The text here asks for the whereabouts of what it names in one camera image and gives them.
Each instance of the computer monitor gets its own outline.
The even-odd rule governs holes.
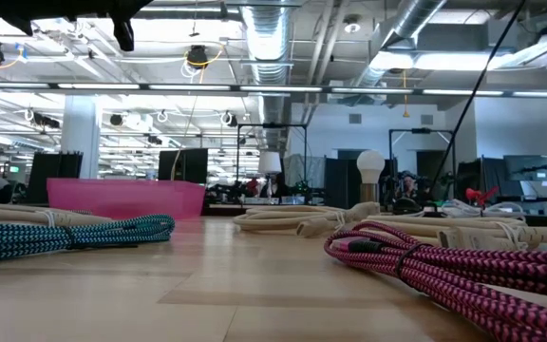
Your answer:
[[[547,156],[503,156],[507,181],[547,181]]]

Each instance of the pink box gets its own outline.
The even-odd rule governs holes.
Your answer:
[[[88,210],[112,219],[167,214],[191,219],[201,214],[204,186],[182,180],[47,179],[52,208]]]

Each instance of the white lamp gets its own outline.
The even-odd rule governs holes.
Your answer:
[[[377,183],[379,176],[386,167],[386,159],[381,153],[369,150],[364,151],[358,157],[358,170],[362,176],[362,184],[360,185],[360,201],[377,201],[379,189]]]
[[[262,151],[258,158],[258,172],[264,175],[278,174],[282,172],[280,154],[272,151]],[[267,180],[267,197],[272,202],[272,179]]]

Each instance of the pillar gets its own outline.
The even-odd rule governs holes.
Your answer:
[[[82,152],[81,179],[96,179],[99,174],[99,145],[103,112],[95,96],[65,97],[61,151]]]

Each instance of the pink braided cable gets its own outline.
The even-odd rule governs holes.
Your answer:
[[[361,232],[378,229],[399,238]],[[381,242],[378,253],[352,253],[330,247],[338,238]],[[365,222],[329,237],[324,249],[348,266],[398,277],[455,311],[499,341],[547,341],[547,308],[493,290],[481,283],[547,295],[547,252],[492,252],[419,246],[414,237],[381,223]],[[402,268],[399,261],[404,256]]]

